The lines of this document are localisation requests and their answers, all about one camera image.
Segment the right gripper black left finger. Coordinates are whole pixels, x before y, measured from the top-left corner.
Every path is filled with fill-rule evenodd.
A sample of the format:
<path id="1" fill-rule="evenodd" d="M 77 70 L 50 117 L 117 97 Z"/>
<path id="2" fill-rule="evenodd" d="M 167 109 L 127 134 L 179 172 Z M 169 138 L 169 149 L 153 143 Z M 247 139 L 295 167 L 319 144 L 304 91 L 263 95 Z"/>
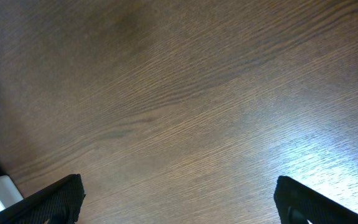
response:
<path id="1" fill-rule="evenodd" d="M 74 224 L 86 194 L 81 175 L 70 174 L 0 212 L 0 224 Z"/>

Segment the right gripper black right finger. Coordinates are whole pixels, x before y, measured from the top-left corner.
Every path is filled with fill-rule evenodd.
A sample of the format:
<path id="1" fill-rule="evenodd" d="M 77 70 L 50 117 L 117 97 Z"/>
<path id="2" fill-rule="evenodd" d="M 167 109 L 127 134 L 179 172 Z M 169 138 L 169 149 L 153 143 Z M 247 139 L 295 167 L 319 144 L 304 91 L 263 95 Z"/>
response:
<path id="1" fill-rule="evenodd" d="M 280 176 L 273 195 L 282 224 L 358 224 L 358 214 L 313 189 Z"/>

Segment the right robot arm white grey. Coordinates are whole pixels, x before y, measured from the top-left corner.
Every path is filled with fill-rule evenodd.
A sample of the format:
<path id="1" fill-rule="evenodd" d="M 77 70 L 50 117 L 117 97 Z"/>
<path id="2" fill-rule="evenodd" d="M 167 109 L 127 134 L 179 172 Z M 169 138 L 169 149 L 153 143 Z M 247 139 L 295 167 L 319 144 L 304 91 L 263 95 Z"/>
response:
<path id="1" fill-rule="evenodd" d="M 27 198 L 9 176 L 1 175 L 0 223 L 76 223 L 85 196 L 79 174 Z M 273 198 L 282 223 L 358 223 L 357 213 L 287 176 L 277 179 Z"/>

